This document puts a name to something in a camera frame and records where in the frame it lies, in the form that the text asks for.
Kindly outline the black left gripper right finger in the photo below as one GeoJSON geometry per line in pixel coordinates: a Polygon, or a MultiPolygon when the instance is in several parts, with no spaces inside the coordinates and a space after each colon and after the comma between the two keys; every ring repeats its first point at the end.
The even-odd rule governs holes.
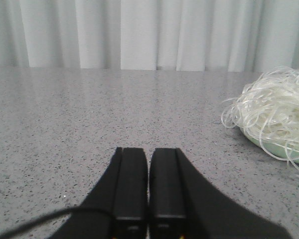
{"type": "Polygon", "coordinates": [[[155,149],[149,174],[152,239],[290,239],[221,193],[179,148],[155,149]]]}

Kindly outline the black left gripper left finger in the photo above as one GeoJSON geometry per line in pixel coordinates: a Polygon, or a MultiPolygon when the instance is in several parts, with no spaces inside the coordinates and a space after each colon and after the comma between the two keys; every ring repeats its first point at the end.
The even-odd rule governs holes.
{"type": "Polygon", "coordinates": [[[51,236],[53,239],[144,239],[147,234],[148,166],[141,148],[118,147],[82,208],[51,236]]]}

